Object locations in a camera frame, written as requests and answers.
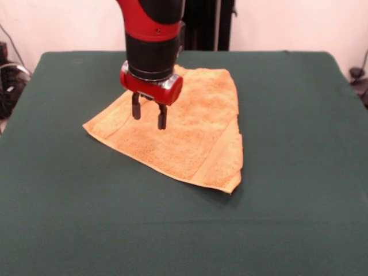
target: black cable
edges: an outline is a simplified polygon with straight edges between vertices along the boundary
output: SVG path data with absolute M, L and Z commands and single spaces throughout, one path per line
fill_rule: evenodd
M 20 60 L 20 62 L 21 62 L 21 64 L 24 66 L 24 62 L 23 62 L 23 60 L 22 60 L 22 57 L 21 57 L 21 55 L 19 54 L 18 49 L 17 49 L 16 45 L 14 44 L 14 41 L 13 41 L 12 37 L 11 37 L 11 36 L 8 34 L 8 32 L 4 29 L 4 27 L 1 25 L 1 23 L 0 23 L 0 29 L 1 29 L 1 30 L 4 32 L 4 34 L 9 38 L 10 43 L 11 43 L 11 45 L 13 46 L 13 48 L 14 48 L 14 50 L 15 50 L 15 52 L 16 52 L 16 54 L 17 54 L 17 56 L 18 56 L 18 58 L 19 58 L 19 60 Z
M 368 58 L 368 50 L 366 51 L 366 54 L 364 56 L 364 60 L 363 60 L 363 65 L 362 65 L 362 70 L 364 70 L 364 68 L 366 67 L 367 64 L 367 58 Z

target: green table cover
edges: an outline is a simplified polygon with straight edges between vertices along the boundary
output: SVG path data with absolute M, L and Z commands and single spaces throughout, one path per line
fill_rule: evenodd
M 0 138 L 1 276 L 368 275 L 368 114 L 332 56 L 181 54 L 237 85 L 244 168 L 232 196 L 85 132 L 123 92 L 124 60 L 41 58 Z

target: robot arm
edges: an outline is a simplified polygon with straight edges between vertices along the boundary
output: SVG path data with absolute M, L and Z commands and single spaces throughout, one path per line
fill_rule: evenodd
M 179 97 L 183 79 L 174 74 L 185 0 L 117 0 L 125 24 L 126 56 L 120 79 L 133 92 L 133 117 L 140 119 L 139 97 L 159 104 L 159 129 L 166 128 L 167 106 Z

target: orange towel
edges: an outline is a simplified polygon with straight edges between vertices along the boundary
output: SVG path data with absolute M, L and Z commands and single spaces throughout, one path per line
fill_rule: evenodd
M 227 70 L 176 66 L 184 85 L 168 108 L 167 129 L 157 129 L 158 105 L 140 98 L 141 120 L 132 118 L 125 92 L 83 127 L 98 141 L 152 169 L 186 183 L 232 193 L 241 182 L 243 143 L 235 84 Z

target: towel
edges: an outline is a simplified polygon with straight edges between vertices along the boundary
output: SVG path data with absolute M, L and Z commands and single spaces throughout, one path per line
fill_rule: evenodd
M 140 98 L 141 119 L 132 118 L 132 92 L 126 91 L 85 123 L 98 141 L 176 180 L 231 194 L 241 183 L 243 142 L 239 105 L 227 70 L 175 66 L 184 80 L 181 95 L 168 108 L 167 128 L 158 130 L 158 105 Z

